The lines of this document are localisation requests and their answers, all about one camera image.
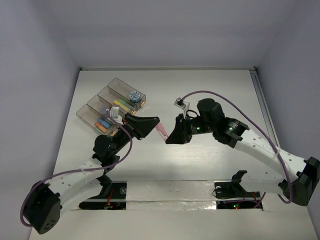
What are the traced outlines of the blue clear clip pen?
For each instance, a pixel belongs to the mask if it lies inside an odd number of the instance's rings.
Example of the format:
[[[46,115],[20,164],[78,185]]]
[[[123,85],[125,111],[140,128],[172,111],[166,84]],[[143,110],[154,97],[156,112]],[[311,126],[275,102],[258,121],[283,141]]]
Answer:
[[[105,128],[110,128],[110,124],[107,122],[107,121],[105,121],[103,118],[98,118],[97,119],[97,121],[102,125],[102,126],[104,126]]]

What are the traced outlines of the orange clear clip pen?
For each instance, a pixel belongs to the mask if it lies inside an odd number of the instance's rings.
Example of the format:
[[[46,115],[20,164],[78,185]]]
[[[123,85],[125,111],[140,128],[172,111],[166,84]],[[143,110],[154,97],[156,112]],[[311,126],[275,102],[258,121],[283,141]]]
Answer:
[[[105,128],[103,125],[101,125],[99,122],[95,122],[94,125],[97,129],[101,130],[103,133],[106,133],[108,131],[108,129]]]

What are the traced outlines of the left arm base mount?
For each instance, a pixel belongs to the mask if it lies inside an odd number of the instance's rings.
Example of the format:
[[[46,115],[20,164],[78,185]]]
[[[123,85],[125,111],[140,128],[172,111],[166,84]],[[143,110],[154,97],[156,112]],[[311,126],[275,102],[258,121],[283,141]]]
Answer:
[[[100,193],[81,202],[81,210],[125,210],[127,182],[105,180]]]

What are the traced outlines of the aluminium rail right edge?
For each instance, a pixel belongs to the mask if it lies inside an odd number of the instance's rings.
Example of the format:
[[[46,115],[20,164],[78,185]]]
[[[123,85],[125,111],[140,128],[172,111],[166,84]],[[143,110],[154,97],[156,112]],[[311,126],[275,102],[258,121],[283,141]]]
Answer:
[[[268,109],[268,105],[267,105],[267,102],[266,102],[266,99],[265,99],[265,96],[264,96],[264,93],[262,90],[262,86],[261,86],[261,83],[259,80],[258,73],[257,73],[256,69],[250,69],[249,73],[250,73],[250,76],[252,79],[252,83],[253,83],[257,98],[258,98],[258,102],[259,102],[261,111],[262,111],[263,119],[264,119],[266,129],[267,129],[267,134],[270,137],[270,139],[272,140],[272,142],[277,147],[279,147],[280,143],[279,143],[279,140],[278,140],[278,137],[277,137],[277,134],[275,131],[275,127],[274,127],[274,124],[273,124],[273,121],[272,121],[272,118],[270,115],[270,111]]]

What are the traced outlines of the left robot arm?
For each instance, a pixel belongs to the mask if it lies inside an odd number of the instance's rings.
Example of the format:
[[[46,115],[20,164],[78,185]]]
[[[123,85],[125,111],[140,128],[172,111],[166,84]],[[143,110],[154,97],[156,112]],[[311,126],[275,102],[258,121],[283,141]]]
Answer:
[[[133,147],[133,139],[144,139],[160,123],[157,116],[139,117],[127,113],[113,135],[99,135],[92,157],[77,169],[56,173],[35,183],[20,208],[21,223],[42,235],[50,231],[60,217],[79,203],[94,196],[110,194],[112,180],[106,175],[125,158],[118,152]]]

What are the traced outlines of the blue slime jar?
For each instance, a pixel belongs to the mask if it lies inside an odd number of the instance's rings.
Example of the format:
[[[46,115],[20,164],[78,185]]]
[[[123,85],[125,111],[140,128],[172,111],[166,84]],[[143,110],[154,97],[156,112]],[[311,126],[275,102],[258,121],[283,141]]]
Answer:
[[[129,93],[129,100],[132,103],[138,103],[140,99],[141,99],[141,93],[139,91],[134,90]]]

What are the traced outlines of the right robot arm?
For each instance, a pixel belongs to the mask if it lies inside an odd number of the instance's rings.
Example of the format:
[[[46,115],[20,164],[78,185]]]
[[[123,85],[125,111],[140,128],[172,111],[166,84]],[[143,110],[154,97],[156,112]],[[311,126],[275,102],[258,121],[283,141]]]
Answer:
[[[270,142],[260,137],[243,122],[226,117],[221,105],[212,98],[197,103],[199,114],[189,116],[189,103],[180,97],[174,103],[183,110],[175,118],[175,127],[166,144],[183,145],[194,135],[209,134],[223,145],[248,154],[279,174],[272,177],[264,172],[254,178],[247,170],[239,170],[223,186],[224,198],[235,198],[246,192],[267,192],[283,195],[299,206],[307,206],[320,180],[320,161],[291,154],[280,147],[272,147]]]

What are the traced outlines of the green clear clip pen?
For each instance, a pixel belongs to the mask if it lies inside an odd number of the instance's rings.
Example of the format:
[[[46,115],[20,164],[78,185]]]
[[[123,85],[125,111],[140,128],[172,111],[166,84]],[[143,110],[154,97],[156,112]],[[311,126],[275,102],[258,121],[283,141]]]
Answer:
[[[100,133],[100,134],[102,134],[102,135],[105,135],[105,133],[103,133],[101,130],[99,130],[98,128],[96,128],[96,130]]]

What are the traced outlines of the smoky clear drawer organizer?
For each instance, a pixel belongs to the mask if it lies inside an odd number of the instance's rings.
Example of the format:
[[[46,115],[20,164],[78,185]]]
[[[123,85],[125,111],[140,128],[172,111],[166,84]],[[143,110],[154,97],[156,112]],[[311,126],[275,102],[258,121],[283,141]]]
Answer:
[[[146,95],[119,78],[92,97],[76,112],[80,120],[100,135],[114,136],[119,130],[107,116],[120,122],[127,113],[135,115],[146,103]]]

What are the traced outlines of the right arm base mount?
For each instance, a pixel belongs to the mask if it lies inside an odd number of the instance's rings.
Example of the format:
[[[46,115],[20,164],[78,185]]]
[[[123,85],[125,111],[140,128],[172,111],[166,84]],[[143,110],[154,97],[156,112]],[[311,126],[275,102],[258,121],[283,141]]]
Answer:
[[[261,195],[259,192],[246,191],[241,185],[242,177],[246,170],[239,170],[229,181],[214,183],[212,195],[217,200],[218,210],[262,209]]]

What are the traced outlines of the yellow highlighter pen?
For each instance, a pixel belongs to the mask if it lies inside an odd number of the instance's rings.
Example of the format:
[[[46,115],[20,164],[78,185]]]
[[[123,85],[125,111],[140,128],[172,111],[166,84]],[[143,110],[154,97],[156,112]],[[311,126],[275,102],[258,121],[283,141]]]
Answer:
[[[113,104],[119,106],[125,112],[128,112],[130,110],[128,107],[126,107],[124,104],[122,104],[118,100],[114,100]]]

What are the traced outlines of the green highlighter pen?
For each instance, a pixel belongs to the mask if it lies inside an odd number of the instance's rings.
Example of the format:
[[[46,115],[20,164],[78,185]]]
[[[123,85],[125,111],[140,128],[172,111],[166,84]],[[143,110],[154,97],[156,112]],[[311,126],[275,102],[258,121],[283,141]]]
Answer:
[[[132,105],[130,105],[129,103],[127,103],[125,100],[123,100],[123,99],[118,99],[118,101],[122,104],[122,105],[124,105],[124,106],[126,106],[127,108],[129,108],[129,109],[131,109],[133,106]]]

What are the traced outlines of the pink clear clip pen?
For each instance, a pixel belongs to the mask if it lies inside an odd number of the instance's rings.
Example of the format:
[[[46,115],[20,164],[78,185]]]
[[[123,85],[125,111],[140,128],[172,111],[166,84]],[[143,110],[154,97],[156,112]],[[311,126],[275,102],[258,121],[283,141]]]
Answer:
[[[161,123],[158,123],[155,127],[155,129],[157,130],[157,132],[159,133],[159,135],[161,136],[161,138],[166,141],[168,139],[168,134],[164,128],[164,126]]]

